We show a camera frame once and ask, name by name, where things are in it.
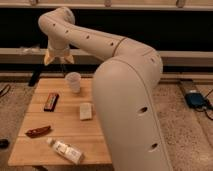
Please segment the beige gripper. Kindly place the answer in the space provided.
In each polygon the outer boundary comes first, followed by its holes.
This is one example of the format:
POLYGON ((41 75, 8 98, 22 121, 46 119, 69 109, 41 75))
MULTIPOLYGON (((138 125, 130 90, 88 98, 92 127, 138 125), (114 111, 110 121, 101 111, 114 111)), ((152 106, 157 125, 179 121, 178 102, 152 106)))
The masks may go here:
POLYGON ((65 57, 65 60, 71 64, 74 63, 74 57, 70 54, 70 47, 64 44, 59 47, 56 44, 48 43, 48 53, 44 57, 44 65, 49 65, 56 57, 65 57))

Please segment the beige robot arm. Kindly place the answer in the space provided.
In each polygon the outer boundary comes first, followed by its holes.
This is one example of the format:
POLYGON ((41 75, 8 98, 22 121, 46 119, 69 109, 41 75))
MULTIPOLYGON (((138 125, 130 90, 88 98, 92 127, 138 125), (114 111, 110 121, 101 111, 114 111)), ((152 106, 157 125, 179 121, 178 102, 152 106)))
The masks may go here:
POLYGON ((152 47, 133 39, 79 27, 67 7, 41 15, 48 36, 44 62, 70 61, 75 46, 101 59, 92 101, 115 171, 173 171, 152 100, 163 64, 152 47))

